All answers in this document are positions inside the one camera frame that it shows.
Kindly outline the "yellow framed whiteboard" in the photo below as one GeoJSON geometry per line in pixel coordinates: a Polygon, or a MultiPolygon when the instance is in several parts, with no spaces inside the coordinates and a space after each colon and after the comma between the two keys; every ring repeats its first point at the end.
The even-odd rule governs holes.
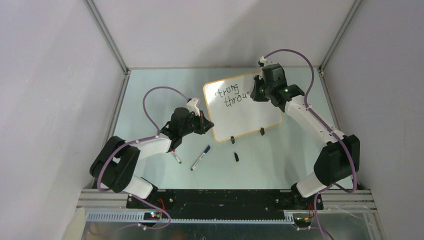
{"type": "Polygon", "coordinates": [[[208,82],[203,86],[216,142],[273,128],[283,122],[283,113],[279,108],[270,102],[256,102],[250,98],[254,77],[259,74],[257,70],[208,82]]]}

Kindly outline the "black marker cap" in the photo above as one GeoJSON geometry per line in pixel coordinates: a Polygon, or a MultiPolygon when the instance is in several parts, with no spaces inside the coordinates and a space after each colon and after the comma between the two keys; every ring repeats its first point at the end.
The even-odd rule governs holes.
{"type": "Polygon", "coordinates": [[[235,158],[235,161],[236,162],[239,162],[240,161],[239,156],[238,156],[238,154],[236,152],[234,153],[234,158],[235,158]]]}

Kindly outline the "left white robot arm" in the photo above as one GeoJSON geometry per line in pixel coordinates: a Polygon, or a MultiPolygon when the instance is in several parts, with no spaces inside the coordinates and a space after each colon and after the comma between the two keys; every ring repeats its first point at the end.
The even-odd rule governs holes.
{"type": "Polygon", "coordinates": [[[89,169],[89,173],[105,190],[125,192],[137,196],[145,208],[153,208],[158,202],[155,186],[148,180],[135,176],[135,168],[141,159],[174,151],[189,134],[206,134],[214,127],[203,111],[196,115],[185,107],[174,110],[170,120],[158,134],[126,141],[112,136],[105,143],[89,169]]]}

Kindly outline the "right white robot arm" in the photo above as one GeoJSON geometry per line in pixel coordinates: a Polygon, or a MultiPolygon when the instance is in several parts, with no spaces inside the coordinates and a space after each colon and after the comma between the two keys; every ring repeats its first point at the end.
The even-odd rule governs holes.
{"type": "Polygon", "coordinates": [[[319,156],[313,171],[292,186],[291,204],[304,209],[311,196],[352,177],[353,190],[357,189],[357,172],[360,165],[360,140],[330,126],[311,107],[306,94],[295,84],[288,85],[283,67],[278,63],[260,63],[261,72],[254,77],[250,97],[255,102],[271,102],[310,134],[319,156]]]}

